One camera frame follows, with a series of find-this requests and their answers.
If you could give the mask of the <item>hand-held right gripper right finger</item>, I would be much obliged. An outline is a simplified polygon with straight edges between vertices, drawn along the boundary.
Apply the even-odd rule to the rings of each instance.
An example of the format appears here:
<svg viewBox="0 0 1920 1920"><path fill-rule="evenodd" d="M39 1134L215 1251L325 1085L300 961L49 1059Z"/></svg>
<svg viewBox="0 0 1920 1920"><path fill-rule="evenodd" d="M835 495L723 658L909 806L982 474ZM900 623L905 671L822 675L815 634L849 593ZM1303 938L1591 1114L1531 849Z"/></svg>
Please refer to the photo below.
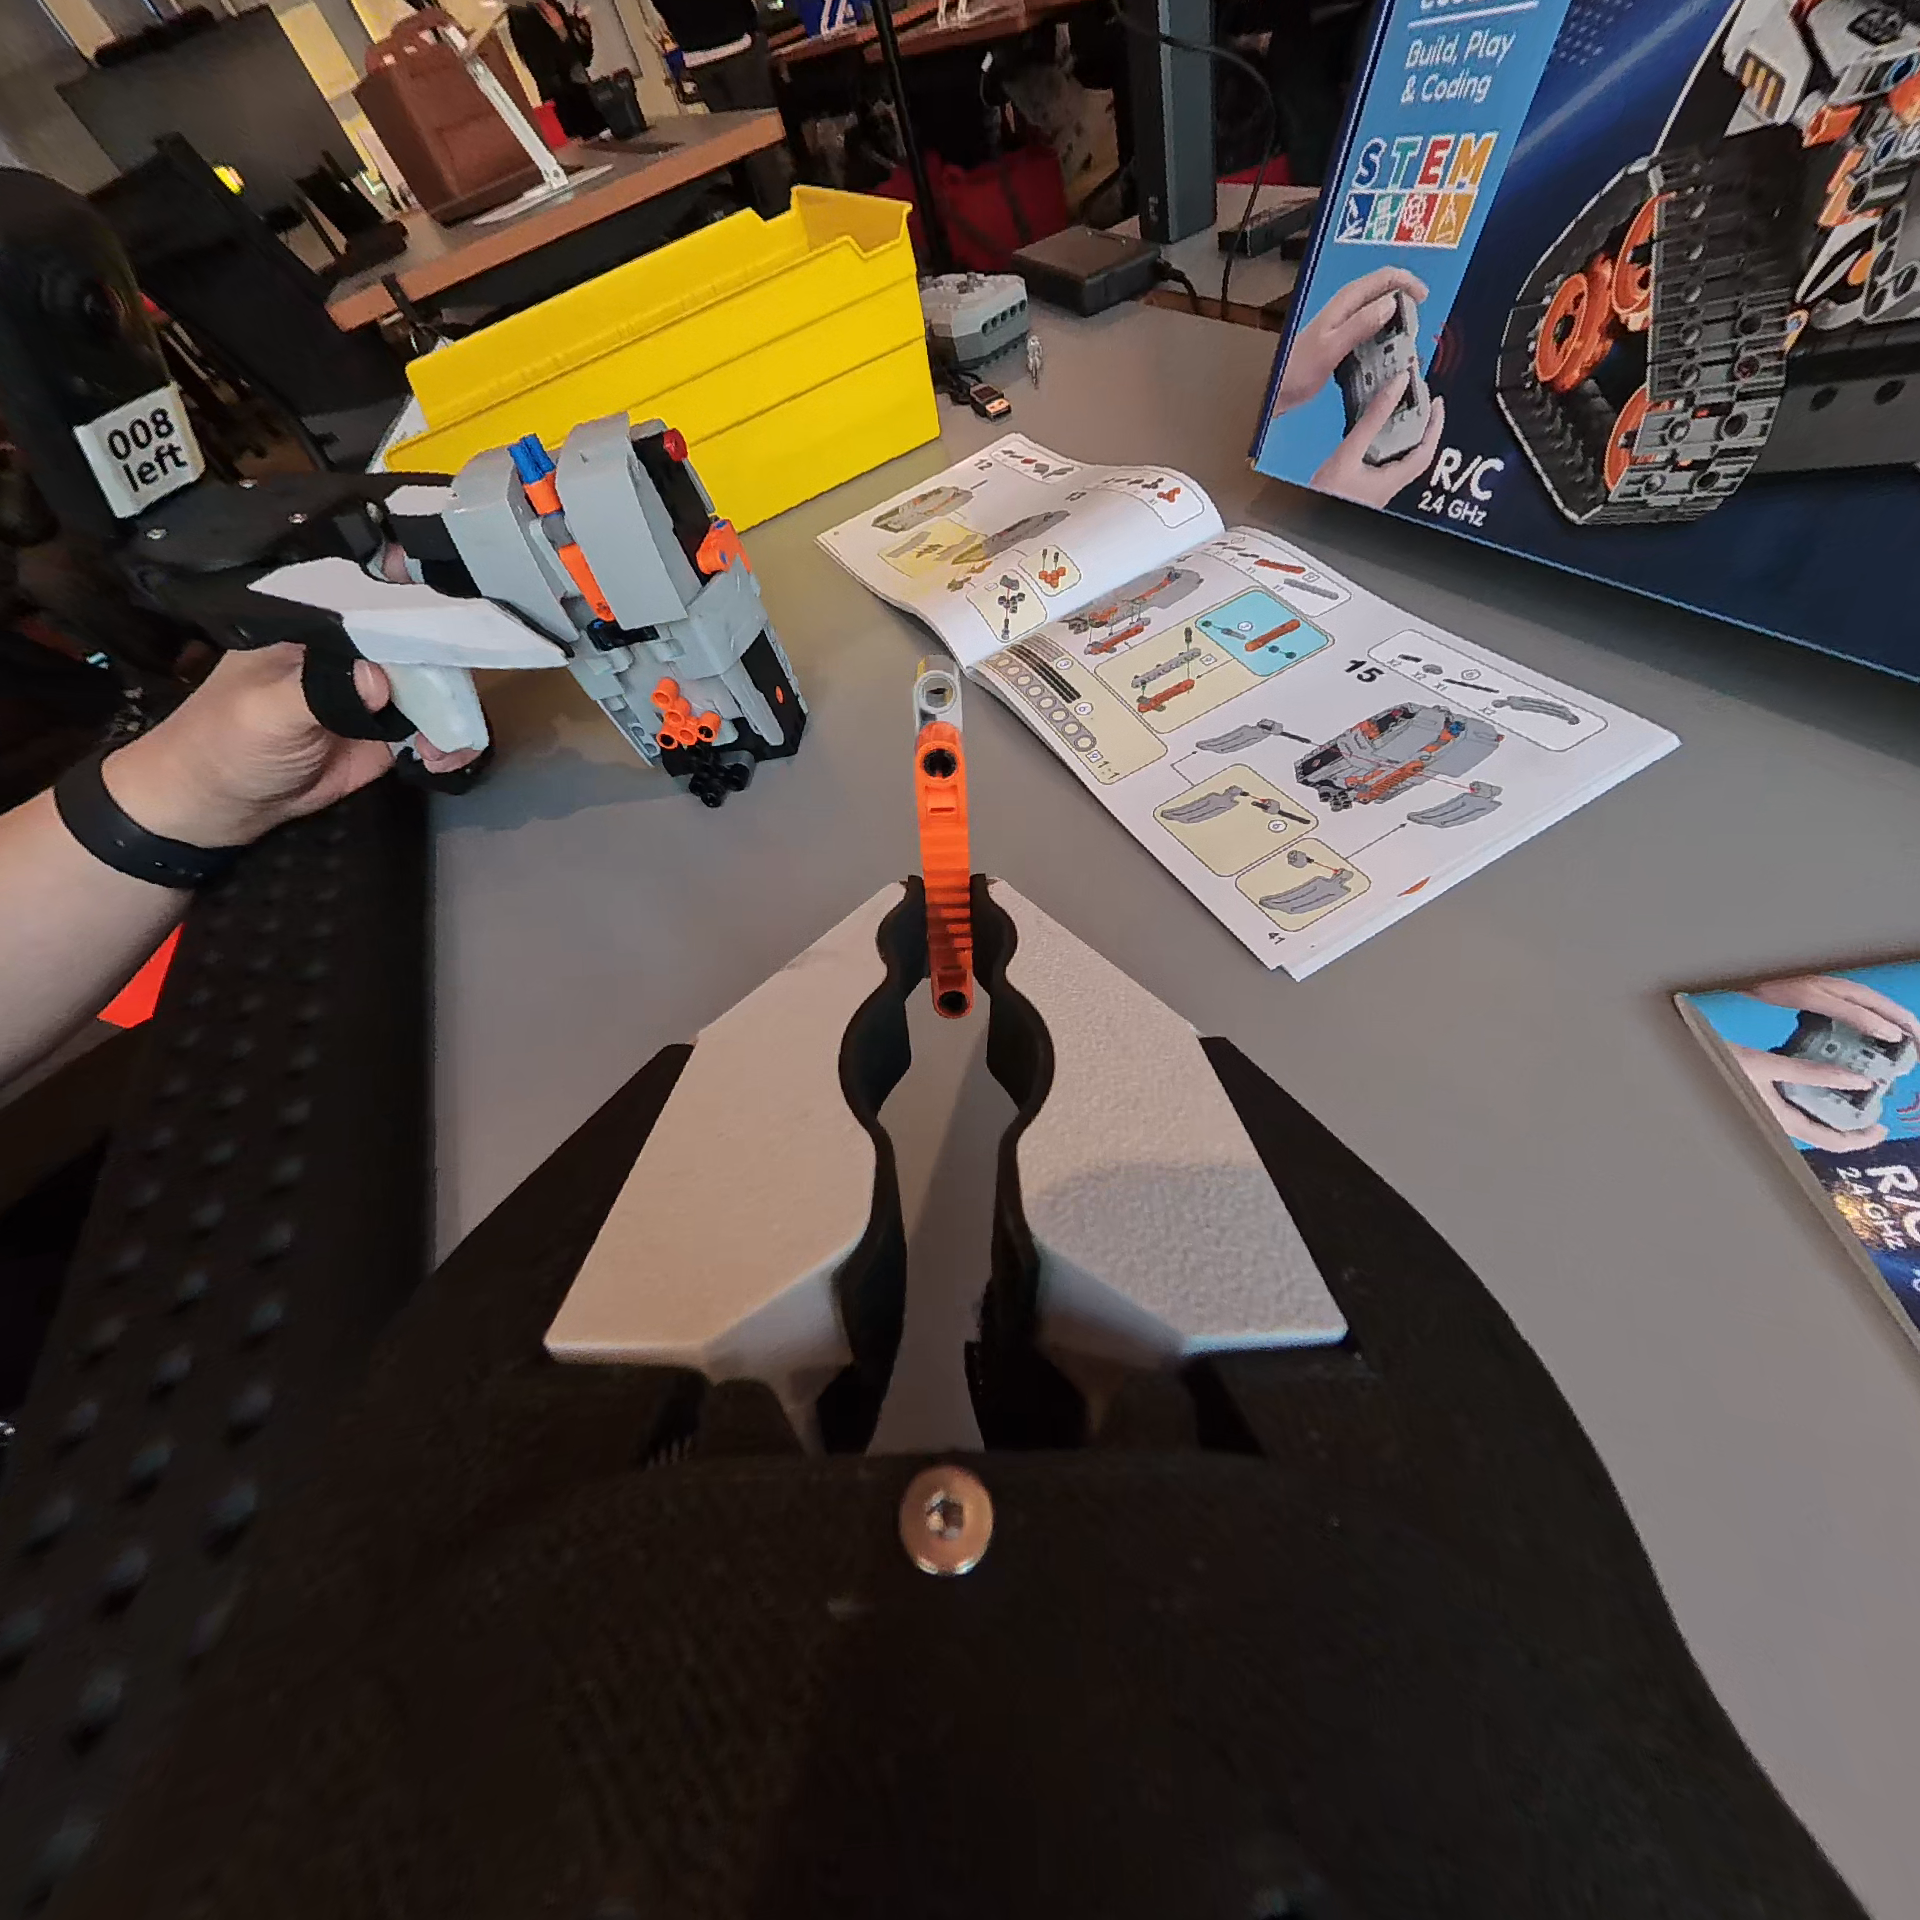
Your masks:
<svg viewBox="0 0 1920 1920"><path fill-rule="evenodd" d="M988 1448L1070 1448L1126 1377L1349 1323L1197 1031L1002 880L971 880L997 1146L971 1345Z"/></svg>

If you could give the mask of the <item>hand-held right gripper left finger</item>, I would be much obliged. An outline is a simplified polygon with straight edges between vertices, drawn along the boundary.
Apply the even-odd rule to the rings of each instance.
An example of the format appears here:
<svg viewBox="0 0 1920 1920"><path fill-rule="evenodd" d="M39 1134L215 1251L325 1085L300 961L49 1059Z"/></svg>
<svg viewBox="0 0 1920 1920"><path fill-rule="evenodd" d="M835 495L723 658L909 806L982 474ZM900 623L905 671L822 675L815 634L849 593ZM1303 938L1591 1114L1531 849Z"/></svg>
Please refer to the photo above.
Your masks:
<svg viewBox="0 0 1920 1920"><path fill-rule="evenodd" d="M807 1443L862 1454L897 1367L905 1227L879 1129L921 983L893 880L709 1021L543 1347L771 1385Z"/></svg>

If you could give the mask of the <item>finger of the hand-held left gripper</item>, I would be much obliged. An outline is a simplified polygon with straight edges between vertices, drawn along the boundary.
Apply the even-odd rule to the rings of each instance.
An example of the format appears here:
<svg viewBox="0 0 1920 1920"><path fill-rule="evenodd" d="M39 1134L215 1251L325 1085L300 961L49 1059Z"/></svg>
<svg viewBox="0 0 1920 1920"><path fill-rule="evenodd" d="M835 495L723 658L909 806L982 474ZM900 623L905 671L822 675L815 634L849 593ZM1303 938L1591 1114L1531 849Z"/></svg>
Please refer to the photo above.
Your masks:
<svg viewBox="0 0 1920 1920"><path fill-rule="evenodd" d="M276 567L251 590L335 615L356 654L374 664L515 669L569 661L557 641L513 607L422 583L378 579L346 557Z"/></svg>

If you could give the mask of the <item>grey brick-built robot model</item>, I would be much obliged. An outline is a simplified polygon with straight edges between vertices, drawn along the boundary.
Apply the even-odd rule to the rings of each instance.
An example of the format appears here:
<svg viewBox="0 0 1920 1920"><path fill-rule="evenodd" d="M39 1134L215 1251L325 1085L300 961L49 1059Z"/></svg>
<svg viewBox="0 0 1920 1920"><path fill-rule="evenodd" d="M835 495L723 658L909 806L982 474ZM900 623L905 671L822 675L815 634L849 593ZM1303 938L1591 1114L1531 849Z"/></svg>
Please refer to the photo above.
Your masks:
<svg viewBox="0 0 1920 1920"><path fill-rule="evenodd" d="M679 429L625 414L474 455L444 525L470 585L555 640L635 752L709 808L795 757L807 705Z"/></svg>

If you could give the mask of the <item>orange and grey brick beam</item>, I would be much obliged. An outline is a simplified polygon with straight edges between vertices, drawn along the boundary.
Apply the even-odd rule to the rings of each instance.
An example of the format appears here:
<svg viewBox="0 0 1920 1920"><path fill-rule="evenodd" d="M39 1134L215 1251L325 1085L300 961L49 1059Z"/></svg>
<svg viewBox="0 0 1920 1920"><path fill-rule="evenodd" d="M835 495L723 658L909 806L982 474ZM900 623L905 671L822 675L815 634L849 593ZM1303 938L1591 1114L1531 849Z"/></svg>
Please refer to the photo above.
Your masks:
<svg viewBox="0 0 1920 1920"><path fill-rule="evenodd" d="M969 781L962 686L929 658L915 681L915 798L925 901L929 983L939 1016L973 999Z"/></svg>

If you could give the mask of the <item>person's left hand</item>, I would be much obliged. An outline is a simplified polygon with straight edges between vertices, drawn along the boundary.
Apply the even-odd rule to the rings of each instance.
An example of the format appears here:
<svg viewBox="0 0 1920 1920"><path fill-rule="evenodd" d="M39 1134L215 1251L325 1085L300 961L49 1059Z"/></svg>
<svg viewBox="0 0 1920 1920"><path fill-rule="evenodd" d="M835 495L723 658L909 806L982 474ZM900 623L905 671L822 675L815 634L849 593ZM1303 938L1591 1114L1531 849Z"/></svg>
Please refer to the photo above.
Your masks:
<svg viewBox="0 0 1920 1920"><path fill-rule="evenodd" d="M154 731L103 760L134 825L194 847L239 847L393 767L382 741L327 731L303 698L303 646L228 650Z"/></svg>

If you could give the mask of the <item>black wristband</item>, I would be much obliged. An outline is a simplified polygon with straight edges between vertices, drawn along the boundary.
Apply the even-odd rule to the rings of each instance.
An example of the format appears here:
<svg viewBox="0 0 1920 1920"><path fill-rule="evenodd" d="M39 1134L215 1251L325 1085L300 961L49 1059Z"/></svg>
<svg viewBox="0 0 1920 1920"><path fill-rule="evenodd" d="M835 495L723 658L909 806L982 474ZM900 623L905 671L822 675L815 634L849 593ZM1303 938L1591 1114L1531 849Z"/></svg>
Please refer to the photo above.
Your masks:
<svg viewBox="0 0 1920 1920"><path fill-rule="evenodd" d="M66 767L53 786L66 831L109 870L191 893L223 880L242 846L201 847L133 819L105 784L109 749L101 746Z"/></svg>

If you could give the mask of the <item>dark large screen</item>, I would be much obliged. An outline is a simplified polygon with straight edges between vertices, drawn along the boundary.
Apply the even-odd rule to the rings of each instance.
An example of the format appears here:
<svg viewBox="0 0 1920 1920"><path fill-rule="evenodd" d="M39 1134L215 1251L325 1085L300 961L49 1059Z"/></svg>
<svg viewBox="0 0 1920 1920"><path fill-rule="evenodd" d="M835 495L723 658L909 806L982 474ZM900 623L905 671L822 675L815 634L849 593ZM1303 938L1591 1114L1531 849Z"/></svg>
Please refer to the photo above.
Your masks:
<svg viewBox="0 0 1920 1920"><path fill-rule="evenodd" d="M366 166L269 7L190 8L85 62L54 93L117 168L179 135L207 165L233 168L261 211L293 206L300 181L327 160L350 175Z"/></svg>

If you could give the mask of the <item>yellow plastic bin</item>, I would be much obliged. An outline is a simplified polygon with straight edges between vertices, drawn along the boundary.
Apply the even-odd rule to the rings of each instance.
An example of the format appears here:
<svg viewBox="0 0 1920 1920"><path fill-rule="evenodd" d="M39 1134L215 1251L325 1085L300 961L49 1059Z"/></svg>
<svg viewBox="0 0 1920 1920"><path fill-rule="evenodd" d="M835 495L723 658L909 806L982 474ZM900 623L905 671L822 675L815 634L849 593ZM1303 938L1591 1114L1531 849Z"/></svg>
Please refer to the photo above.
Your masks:
<svg viewBox="0 0 1920 1920"><path fill-rule="evenodd" d="M407 368L422 432L387 465L455 473L523 434L677 427L745 533L934 441L941 409L899 198L799 185Z"/></svg>

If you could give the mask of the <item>wooden table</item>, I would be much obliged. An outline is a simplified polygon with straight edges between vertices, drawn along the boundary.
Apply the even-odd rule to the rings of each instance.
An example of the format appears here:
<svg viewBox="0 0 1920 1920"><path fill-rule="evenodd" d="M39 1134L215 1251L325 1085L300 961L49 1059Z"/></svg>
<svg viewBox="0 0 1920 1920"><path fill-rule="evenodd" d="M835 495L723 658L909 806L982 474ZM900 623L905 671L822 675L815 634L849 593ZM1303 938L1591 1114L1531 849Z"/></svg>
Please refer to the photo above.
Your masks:
<svg viewBox="0 0 1920 1920"><path fill-rule="evenodd" d="M399 312L388 275L412 305L428 309L459 286L531 262L583 232L599 232L635 208L662 202L782 144L777 110L682 114L639 141L575 154L583 170L569 175L562 192L518 210L503 206L453 226L436 224L426 210L407 210L399 214L407 246L372 270L346 275L327 291L327 314L335 328L355 330Z"/></svg>

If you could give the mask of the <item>grey electronic brick hub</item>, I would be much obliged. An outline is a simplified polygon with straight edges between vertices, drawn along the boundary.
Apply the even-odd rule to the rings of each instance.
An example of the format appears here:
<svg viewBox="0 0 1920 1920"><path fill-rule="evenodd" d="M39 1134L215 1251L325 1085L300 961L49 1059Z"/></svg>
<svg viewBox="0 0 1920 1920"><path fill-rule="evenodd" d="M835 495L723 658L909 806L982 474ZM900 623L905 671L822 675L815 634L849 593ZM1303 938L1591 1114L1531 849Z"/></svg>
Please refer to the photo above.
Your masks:
<svg viewBox="0 0 1920 1920"><path fill-rule="evenodd" d="M1009 272L954 272L918 280L929 359L934 368L973 371L1006 351L1025 350L1027 287Z"/></svg>

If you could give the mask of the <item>blue cover booklet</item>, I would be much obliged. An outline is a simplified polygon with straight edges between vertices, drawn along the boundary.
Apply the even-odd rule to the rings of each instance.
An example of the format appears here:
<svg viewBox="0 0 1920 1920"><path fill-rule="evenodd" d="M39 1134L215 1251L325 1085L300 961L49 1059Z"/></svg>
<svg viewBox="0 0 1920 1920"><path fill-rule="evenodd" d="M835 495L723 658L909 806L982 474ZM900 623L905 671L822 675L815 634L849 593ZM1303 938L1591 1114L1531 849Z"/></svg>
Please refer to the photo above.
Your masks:
<svg viewBox="0 0 1920 1920"><path fill-rule="evenodd" d="M1916 1341L1916 955L1679 991L1673 1005Z"/></svg>

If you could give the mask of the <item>black metal pole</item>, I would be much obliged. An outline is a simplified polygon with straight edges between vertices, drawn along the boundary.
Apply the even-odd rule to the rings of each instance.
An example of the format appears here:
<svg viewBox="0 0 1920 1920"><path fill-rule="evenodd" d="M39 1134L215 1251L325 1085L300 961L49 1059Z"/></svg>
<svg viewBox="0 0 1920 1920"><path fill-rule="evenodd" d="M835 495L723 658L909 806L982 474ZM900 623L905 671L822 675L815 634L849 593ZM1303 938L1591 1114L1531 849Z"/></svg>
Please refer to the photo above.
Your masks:
<svg viewBox="0 0 1920 1920"><path fill-rule="evenodd" d="M915 185L915 208L918 210L925 235L925 262L932 275L954 272L954 249L943 226L939 200L932 192L929 166L921 154L918 133L905 86L900 46L892 5L884 0L870 1L870 22L876 27L879 64L884 69L886 88L897 107L897 126L903 147L903 160Z"/></svg>

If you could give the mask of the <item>red bag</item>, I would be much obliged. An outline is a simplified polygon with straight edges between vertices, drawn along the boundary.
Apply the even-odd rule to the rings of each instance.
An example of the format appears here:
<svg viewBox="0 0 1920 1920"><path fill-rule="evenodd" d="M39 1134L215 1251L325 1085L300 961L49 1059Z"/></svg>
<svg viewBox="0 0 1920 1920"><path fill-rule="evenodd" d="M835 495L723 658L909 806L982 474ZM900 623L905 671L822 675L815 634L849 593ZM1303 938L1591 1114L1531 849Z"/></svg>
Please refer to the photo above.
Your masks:
<svg viewBox="0 0 1920 1920"><path fill-rule="evenodd" d="M977 166L925 154L929 185L957 272L1009 272L1013 253L1073 226L1059 153L1043 138Z"/></svg>

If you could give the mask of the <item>black power adapter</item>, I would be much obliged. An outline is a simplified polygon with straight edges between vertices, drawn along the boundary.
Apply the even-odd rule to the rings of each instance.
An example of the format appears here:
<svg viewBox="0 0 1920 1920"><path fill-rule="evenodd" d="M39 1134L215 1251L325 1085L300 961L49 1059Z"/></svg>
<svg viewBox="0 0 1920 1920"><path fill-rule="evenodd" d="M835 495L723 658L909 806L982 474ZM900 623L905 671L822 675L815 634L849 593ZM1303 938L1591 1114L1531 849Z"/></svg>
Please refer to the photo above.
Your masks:
<svg viewBox="0 0 1920 1920"><path fill-rule="evenodd" d="M1162 280L1162 265L1156 243L1083 224L1027 242L1010 261L1030 302L1079 317L1140 298Z"/></svg>

